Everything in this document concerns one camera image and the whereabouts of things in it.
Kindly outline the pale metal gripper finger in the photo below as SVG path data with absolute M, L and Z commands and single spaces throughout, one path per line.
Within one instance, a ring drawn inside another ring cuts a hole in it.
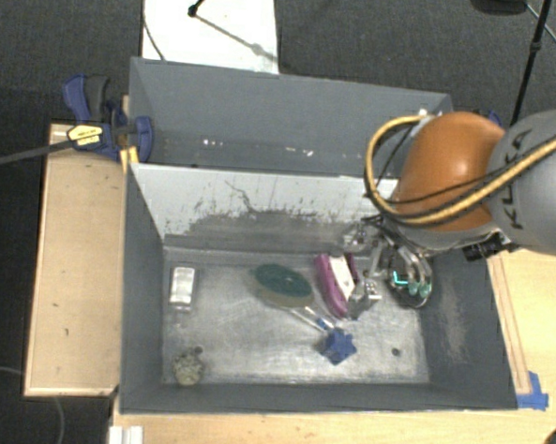
M 382 299 L 379 284 L 375 280 L 359 281 L 348 301 L 348 318 L 359 319 L 374 304 Z

